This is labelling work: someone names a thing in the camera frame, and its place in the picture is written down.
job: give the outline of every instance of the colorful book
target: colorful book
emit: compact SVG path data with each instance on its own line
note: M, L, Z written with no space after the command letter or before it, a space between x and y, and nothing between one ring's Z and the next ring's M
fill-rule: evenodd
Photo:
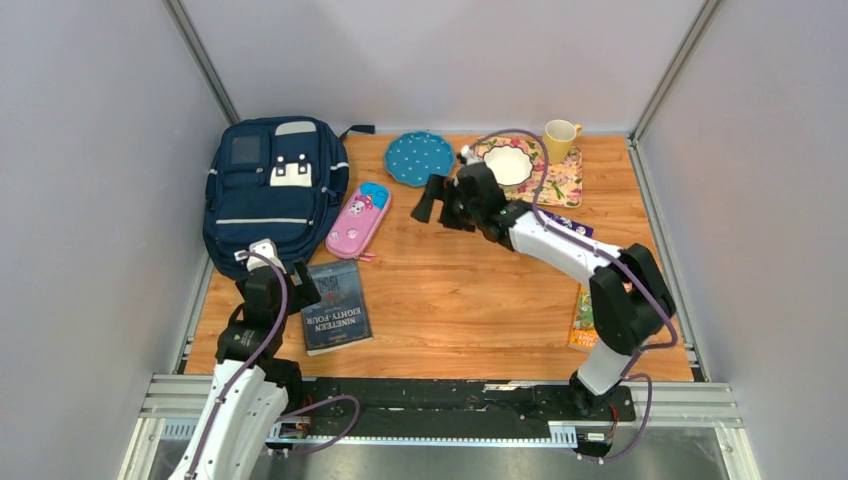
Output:
M356 260L313 265L309 273L321 303L302 310L306 353L320 355L371 340Z
M589 295L589 290L580 285L568 346L589 351L592 350L597 341L598 332L595 331L595 317L592 314L592 297Z

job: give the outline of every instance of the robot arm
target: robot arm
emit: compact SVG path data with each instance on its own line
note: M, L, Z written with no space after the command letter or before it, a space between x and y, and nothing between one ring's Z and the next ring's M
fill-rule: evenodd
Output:
M285 272L270 240L252 244L250 251L269 259ZM300 367L295 362L274 358L283 343L285 328L285 318L279 328L273 328L284 307L280 282L271 267L255 257L247 259L247 268L247 280L237 283L244 304L236 308L227 328L218 337L218 364L212 375L212 390L171 480L248 478L257 453L280 413L289 405L295 408L301 405ZM288 292L286 314L299 312L321 300L306 266L297 262L295 270L300 285L294 285L284 275ZM270 341L256 362L243 368L269 336ZM230 382L234 383L222 401L220 393Z
M428 222L434 200L441 200L444 206L439 222L445 227L479 229L487 240L548 263L589 288L600 341L572 375L569 391L575 413L590 416L603 406L642 344L664 325L640 292L628 291L628 279L609 258L633 272L665 314L671 316L675 312L674 301L657 263L650 251L639 244L622 249L562 228L558 234L552 233L551 229L557 227L549 228L540 222L530 204L507 201L485 163L463 160L460 159L467 164L456 178L430 176L412 217Z

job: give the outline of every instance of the navy blue backpack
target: navy blue backpack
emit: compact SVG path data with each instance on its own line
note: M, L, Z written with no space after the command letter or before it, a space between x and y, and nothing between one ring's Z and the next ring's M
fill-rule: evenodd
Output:
M349 131L374 133L356 125ZM235 252L270 238L289 272L308 262L339 215L349 178L347 152L310 117L246 120L224 131L206 180L203 241L215 267L247 277Z

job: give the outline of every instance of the yellow mug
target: yellow mug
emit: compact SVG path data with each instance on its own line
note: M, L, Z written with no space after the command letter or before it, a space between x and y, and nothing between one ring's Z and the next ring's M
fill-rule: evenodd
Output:
M545 146L548 147L548 161L551 165L557 165L565 161L571 144L580 135L583 127L565 120L551 120L545 125Z

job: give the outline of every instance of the white bowl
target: white bowl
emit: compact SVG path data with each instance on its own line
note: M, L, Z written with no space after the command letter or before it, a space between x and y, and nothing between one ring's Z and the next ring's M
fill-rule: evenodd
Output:
M519 187L533 173L533 162L524 150L510 145L495 147L485 155L483 161L494 172L495 180L505 190Z

